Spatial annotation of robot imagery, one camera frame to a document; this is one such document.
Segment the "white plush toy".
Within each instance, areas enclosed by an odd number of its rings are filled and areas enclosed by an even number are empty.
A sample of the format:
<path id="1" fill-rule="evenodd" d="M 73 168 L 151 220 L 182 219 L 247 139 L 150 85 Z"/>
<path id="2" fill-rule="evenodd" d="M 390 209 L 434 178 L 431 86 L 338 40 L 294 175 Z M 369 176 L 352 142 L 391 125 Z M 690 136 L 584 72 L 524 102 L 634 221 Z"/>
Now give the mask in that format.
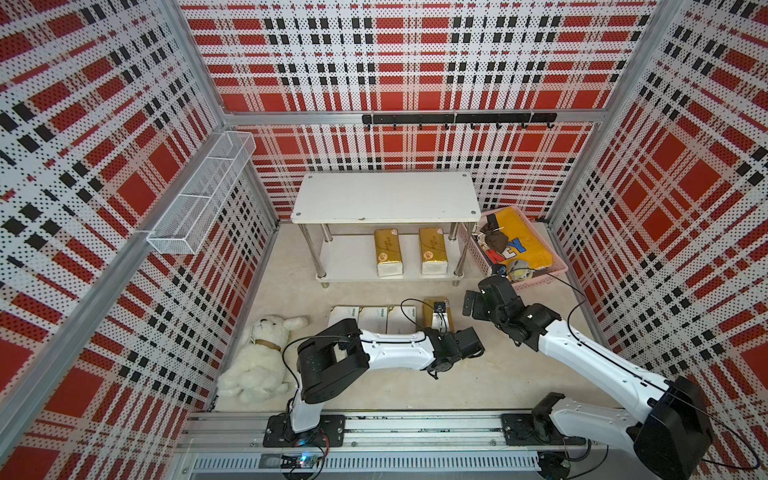
<path id="1" fill-rule="evenodd" d="M 287 393 L 290 384 L 285 381 L 283 353 L 291 333 L 308 324 L 305 316 L 266 315 L 249 320 L 233 361 L 218 378 L 218 397 L 251 406 Z"/>

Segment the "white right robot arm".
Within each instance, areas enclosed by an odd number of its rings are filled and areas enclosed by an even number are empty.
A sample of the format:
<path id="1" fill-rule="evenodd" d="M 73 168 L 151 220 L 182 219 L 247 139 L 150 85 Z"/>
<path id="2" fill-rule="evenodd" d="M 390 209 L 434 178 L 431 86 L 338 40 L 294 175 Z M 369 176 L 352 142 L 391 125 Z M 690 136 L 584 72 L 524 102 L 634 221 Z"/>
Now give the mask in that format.
<path id="1" fill-rule="evenodd" d="M 584 336 L 554 310 L 527 305 L 500 276 L 468 290 L 464 315 L 488 321 L 516 345 L 568 366 L 618 403 L 610 409 L 555 394 L 545 416 L 569 437 L 583 437 L 627 451 L 661 479 L 688 479 L 714 441 L 701 387 L 669 380 L 621 358 Z"/>

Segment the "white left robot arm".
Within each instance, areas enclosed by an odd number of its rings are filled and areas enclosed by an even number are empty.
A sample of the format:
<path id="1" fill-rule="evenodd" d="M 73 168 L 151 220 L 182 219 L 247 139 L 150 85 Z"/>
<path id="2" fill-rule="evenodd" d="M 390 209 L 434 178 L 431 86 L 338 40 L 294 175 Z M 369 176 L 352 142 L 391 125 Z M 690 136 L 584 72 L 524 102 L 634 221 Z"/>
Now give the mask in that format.
<path id="1" fill-rule="evenodd" d="M 325 403 L 370 370 L 408 369 L 436 379 L 454 364 L 484 352 L 472 328 L 455 333 L 423 328 L 410 334 L 381 334 L 362 330 L 354 319 L 345 318 L 298 344 L 290 428 L 296 434 L 317 429 Z"/>

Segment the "pink plastic basket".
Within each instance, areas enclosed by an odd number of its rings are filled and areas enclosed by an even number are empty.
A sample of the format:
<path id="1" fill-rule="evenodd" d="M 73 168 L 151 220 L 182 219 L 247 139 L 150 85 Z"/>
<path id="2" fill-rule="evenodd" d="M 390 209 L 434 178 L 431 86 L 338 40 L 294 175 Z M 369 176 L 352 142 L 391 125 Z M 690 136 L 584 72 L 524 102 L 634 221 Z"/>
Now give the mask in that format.
<path id="1" fill-rule="evenodd" d="M 515 206 L 484 212 L 472 232 L 460 227 L 458 237 L 484 276 L 502 268 L 520 288 L 549 283 L 552 275 L 568 271 L 548 237 Z"/>

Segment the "gold tissue pack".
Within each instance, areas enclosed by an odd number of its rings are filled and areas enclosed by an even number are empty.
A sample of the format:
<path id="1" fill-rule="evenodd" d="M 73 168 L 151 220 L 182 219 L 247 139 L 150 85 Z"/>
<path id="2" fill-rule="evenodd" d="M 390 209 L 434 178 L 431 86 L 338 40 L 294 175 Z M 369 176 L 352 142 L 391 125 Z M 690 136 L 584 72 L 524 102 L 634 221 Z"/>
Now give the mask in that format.
<path id="1" fill-rule="evenodd" d="M 436 301 L 444 301 L 447 304 L 445 314 L 435 314 L 433 304 Z M 440 333 L 454 333 L 455 322 L 452 318 L 449 300 L 446 297 L 431 297 L 423 300 L 424 326 L 439 331 Z"/>
<path id="2" fill-rule="evenodd" d="M 419 230 L 422 275 L 445 275 L 448 254 L 443 229 L 426 227 Z"/>
<path id="3" fill-rule="evenodd" d="M 397 229 L 378 229 L 374 231 L 376 271 L 380 278 L 403 274 L 403 256 Z"/>

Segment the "white tissue pack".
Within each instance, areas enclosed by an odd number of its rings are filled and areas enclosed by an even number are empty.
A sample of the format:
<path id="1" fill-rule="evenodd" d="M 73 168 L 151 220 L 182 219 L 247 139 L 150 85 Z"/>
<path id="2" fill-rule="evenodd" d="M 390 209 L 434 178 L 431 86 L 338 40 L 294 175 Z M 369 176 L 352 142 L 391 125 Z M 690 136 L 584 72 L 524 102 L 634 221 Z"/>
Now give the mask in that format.
<path id="1" fill-rule="evenodd" d="M 361 307 L 357 317 L 358 326 L 361 330 L 386 334 L 388 313 L 387 306 Z"/>
<path id="2" fill-rule="evenodd" d="M 359 312 L 360 308 L 358 306 L 334 306 L 328 316 L 328 325 L 333 326 L 345 319 L 353 319 L 357 321 Z"/>
<path id="3" fill-rule="evenodd" d="M 417 331 L 417 310 L 413 305 L 391 306 L 388 308 L 386 333 L 396 335 L 413 334 Z"/>

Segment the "yellow folded shirt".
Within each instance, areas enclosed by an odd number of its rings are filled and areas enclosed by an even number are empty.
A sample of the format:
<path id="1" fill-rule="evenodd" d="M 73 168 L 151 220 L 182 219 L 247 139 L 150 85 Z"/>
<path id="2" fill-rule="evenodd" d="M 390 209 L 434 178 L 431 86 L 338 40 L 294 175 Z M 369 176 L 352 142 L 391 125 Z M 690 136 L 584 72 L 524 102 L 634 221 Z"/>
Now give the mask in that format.
<path id="1" fill-rule="evenodd" d="M 552 253 L 528 226 L 527 218 L 513 207 L 487 214 L 480 232 L 478 239 L 486 258 L 492 266 L 506 265 L 511 282 L 527 280 L 554 263 Z"/>

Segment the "white two-tier metal shelf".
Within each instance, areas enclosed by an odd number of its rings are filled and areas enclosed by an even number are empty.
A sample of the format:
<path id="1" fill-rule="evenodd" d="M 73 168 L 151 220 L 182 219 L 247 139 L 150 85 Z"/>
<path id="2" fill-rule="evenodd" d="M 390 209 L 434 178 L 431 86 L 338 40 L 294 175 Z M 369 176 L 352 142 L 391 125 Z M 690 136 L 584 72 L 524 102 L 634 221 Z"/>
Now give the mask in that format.
<path id="1" fill-rule="evenodd" d="M 403 272 L 392 281 L 447 281 L 464 277 L 468 252 L 461 233 L 470 233 L 481 209 L 466 172 L 309 173 L 302 183 L 291 220 L 308 243 L 315 278 L 333 283 L 379 282 L 374 232 L 399 232 Z M 447 269 L 423 273 L 418 231 L 444 231 Z"/>

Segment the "green circuit board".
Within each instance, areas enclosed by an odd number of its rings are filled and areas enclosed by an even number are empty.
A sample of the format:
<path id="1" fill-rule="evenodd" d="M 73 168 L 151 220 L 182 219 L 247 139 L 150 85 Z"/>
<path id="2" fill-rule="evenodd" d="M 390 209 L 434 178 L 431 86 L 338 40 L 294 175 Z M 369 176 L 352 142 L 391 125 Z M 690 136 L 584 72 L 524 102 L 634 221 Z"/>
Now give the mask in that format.
<path id="1" fill-rule="evenodd" d="M 282 455 L 280 459 L 280 469 L 289 471 L 313 470 L 316 468 L 320 456 L 309 453 Z"/>

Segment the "black wall hook rail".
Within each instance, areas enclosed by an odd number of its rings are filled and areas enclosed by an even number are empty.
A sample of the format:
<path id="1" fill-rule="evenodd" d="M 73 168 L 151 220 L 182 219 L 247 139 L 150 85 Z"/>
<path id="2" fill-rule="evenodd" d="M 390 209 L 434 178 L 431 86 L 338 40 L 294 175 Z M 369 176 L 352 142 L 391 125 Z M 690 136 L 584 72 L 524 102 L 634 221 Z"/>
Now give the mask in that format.
<path id="1" fill-rule="evenodd" d="M 519 112 L 519 113 L 429 113 L 429 114 L 363 114 L 364 125 L 479 125 L 479 124 L 544 124 L 549 127 L 557 121 L 555 112 Z"/>

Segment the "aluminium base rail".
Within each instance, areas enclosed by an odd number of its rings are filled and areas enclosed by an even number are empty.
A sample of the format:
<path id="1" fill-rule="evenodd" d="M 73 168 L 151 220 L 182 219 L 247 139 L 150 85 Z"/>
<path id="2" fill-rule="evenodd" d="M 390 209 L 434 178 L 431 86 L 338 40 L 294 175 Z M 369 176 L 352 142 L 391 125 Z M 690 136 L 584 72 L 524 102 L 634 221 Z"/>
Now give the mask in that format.
<path id="1" fill-rule="evenodd" d="M 340 411 L 312 440 L 272 445 L 267 413 L 201 413 L 183 429 L 171 479 L 650 479 L 636 458 L 597 441 L 539 439 L 525 410 Z M 313 470 L 282 455 L 320 456 Z"/>

